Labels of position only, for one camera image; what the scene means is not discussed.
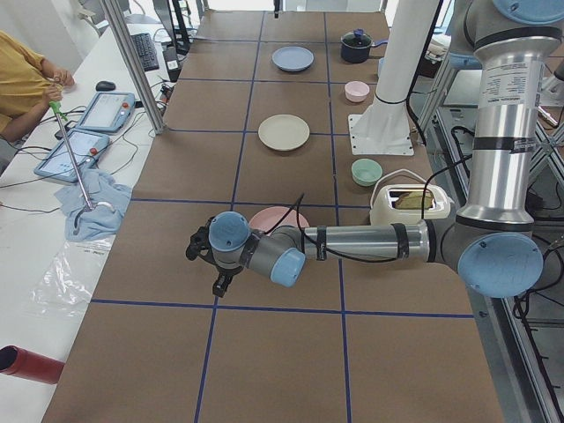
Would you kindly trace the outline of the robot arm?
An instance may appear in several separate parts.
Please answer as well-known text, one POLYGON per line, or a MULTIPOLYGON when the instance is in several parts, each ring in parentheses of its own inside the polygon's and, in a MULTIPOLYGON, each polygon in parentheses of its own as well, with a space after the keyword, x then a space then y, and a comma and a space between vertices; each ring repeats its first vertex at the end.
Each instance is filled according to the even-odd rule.
POLYGON ((388 263, 417 257, 443 263, 473 290, 512 297, 539 280, 544 258, 525 210, 545 59, 560 45, 560 1, 458 1, 451 20, 453 55, 478 59, 482 74, 469 194, 453 219, 384 226, 279 226, 255 230, 225 211, 190 238, 186 256, 218 271, 223 296, 251 269, 292 286, 309 258, 388 263))

